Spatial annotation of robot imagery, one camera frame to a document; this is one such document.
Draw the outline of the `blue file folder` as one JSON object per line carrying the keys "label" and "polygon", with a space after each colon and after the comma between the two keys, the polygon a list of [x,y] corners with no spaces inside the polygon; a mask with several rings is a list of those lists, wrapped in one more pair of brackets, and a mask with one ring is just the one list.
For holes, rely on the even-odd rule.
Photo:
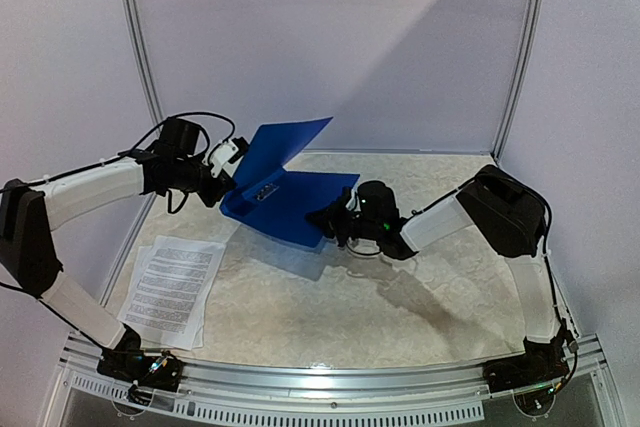
{"label": "blue file folder", "polygon": [[[278,241],[314,249],[322,232],[305,215],[325,208],[344,187],[353,188],[358,174],[289,171],[285,165],[331,122],[329,117],[261,125],[234,172],[236,188],[220,203],[220,211]],[[258,202],[255,193],[265,184],[279,189]]]}

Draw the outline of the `printed paper sheet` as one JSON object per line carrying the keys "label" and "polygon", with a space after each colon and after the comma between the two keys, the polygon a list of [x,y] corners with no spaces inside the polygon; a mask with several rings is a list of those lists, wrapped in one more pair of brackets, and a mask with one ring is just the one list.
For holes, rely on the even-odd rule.
{"label": "printed paper sheet", "polygon": [[172,246],[138,249],[117,318],[144,341],[189,351],[203,346],[203,293],[208,265]]}
{"label": "printed paper sheet", "polygon": [[226,245],[158,236],[137,262],[119,319],[144,339],[192,347]]}

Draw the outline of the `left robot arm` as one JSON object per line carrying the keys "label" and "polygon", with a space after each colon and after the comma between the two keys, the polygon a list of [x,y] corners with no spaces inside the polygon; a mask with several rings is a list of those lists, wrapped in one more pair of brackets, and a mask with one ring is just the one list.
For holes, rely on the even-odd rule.
{"label": "left robot arm", "polygon": [[122,321],[64,265],[59,234],[77,229],[104,210],[136,198],[180,194],[215,207],[235,186],[229,166],[247,141],[230,131],[211,139],[198,113],[170,116],[117,154],[69,171],[1,189],[2,288],[28,296],[97,346],[111,350],[111,366],[128,381],[148,373],[148,359]]}

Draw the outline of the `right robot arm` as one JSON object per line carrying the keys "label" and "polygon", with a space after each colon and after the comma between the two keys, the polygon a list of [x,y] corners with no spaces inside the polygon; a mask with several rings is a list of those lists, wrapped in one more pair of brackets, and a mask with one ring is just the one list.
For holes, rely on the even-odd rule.
{"label": "right robot arm", "polygon": [[577,363],[566,360],[564,353],[575,353],[578,346],[560,313],[549,262],[551,208],[539,193],[498,167],[483,166],[408,218],[400,215],[393,190],[375,180],[343,188],[333,202],[305,219],[341,247],[365,239],[395,260],[412,258],[441,239],[475,227],[507,263],[525,323],[523,353],[485,364],[483,376],[490,388],[551,380],[565,385],[574,374]]}

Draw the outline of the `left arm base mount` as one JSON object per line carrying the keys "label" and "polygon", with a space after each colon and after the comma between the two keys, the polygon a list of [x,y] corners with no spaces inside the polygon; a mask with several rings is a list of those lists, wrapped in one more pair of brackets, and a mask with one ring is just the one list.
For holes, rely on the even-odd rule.
{"label": "left arm base mount", "polygon": [[114,348],[102,348],[97,365],[102,376],[173,393],[178,391],[183,369],[184,363],[169,350],[143,350],[139,334],[129,326]]}

